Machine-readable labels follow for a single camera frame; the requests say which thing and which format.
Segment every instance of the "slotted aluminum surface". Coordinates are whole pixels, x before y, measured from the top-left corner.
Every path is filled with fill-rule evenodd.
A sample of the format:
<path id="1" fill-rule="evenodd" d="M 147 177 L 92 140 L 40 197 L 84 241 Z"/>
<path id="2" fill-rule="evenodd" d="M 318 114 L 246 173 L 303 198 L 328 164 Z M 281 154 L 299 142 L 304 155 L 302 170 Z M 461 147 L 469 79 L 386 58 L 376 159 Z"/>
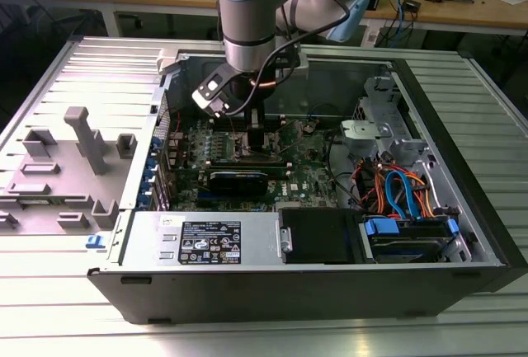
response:
<path id="1" fill-rule="evenodd" d="M 70 44 L 35 88 L 28 99 L 33 102 L 17 113 L 26 114 L 24 121 L 14 128 L 8 126 L 2 134 L 0 187 L 6 185 L 9 172 L 25 152 L 21 138 L 28 128 L 57 129 L 66 106 L 88 106 L 93 127 L 109 139 L 140 129 L 150 95 L 159 83 L 158 51 L 174 44 L 129 39 L 85 39 Z M 478 66 L 446 52 L 308 50 L 407 59 L 517 246 L 528 257 L 526 124 Z M 85 279 L 87 268 L 105 258 L 105 254 L 87 251 L 85 242 L 83 236 L 0 237 L 1 350 L 15 350 L 16 355 L 43 350 L 54 355 L 93 355 L 102 350 L 193 356 L 528 354 L 528 276 L 496 294 L 468 297 L 432 318 L 135 326 L 125 322 Z"/>

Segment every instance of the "circuit board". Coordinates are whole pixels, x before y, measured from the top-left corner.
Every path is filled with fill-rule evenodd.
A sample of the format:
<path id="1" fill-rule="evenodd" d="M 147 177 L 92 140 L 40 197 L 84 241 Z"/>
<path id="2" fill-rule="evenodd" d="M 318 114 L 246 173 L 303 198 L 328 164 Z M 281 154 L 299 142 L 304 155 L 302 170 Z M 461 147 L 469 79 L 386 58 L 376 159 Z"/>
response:
<path id="1" fill-rule="evenodd" d="M 335 184 L 325 167 L 325 137 L 307 120 L 283 121 L 276 131 L 265 133 L 261 152 L 247 147 L 247 135 L 235 128 L 196 121 L 179 132 L 171 155 L 177 194 L 177 211 L 270 212 L 284 207 L 337 207 Z M 252 172 L 267 175 L 267 190 L 259 196 L 215 196 L 207 185 L 215 171 Z"/>

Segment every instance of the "warning label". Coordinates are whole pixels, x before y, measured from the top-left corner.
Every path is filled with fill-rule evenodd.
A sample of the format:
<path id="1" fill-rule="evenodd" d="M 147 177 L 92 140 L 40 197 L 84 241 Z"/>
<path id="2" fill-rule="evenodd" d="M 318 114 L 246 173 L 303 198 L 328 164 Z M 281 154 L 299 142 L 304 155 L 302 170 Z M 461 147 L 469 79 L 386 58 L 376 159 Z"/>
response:
<path id="1" fill-rule="evenodd" d="M 240 222 L 184 222 L 181 230 L 182 265 L 239 264 Z"/>

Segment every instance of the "desk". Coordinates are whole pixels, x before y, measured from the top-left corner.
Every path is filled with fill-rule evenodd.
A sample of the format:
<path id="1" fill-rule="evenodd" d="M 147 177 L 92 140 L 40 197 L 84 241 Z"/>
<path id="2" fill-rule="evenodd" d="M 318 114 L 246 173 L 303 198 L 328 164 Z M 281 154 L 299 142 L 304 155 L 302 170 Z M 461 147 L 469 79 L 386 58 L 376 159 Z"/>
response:
<path id="1" fill-rule="evenodd" d="M 154 12 L 173 15 L 216 16 L 216 0 L 39 0 L 45 7 L 94 9 L 102 13 L 109 36 L 120 36 L 117 12 Z M 482 34 L 523 35 L 528 29 L 528 2 L 511 6 L 498 0 L 422 3 L 415 29 L 463 31 Z M 32 0 L 0 2 L 34 5 Z M 367 25 L 362 46 L 373 46 L 380 29 L 395 17 L 389 0 L 380 0 L 376 11 L 365 14 Z"/>
<path id="2" fill-rule="evenodd" d="M 528 2 L 512 6 L 499 0 L 475 0 L 474 3 L 414 1 L 422 4 L 414 23 L 418 30 L 524 35 L 528 29 Z M 365 14 L 365 17 L 372 18 L 367 27 L 373 35 L 370 43 L 377 39 L 380 27 L 388 25 L 395 16 L 389 0 L 379 0 L 378 9 Z"/>

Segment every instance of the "open computer chassis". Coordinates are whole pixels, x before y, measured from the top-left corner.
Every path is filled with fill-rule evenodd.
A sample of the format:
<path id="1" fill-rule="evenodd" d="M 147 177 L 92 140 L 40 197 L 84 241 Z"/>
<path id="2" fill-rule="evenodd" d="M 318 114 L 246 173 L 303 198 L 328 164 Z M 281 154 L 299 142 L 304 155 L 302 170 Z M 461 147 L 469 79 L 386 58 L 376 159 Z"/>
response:
<path id="1" fill-rule="evenodd" d="M 178 56 L 135 150 L 108 260 L 88 272 L 126 320 L 430 316 L 525 273 L 405 61 L 311 54 L 308 84 L 266 103 L 253 152 L 243 122 L 191 102 L 220 54 Z M 288 109 L 296 89 L 341 72 L 362 88 Z"/>

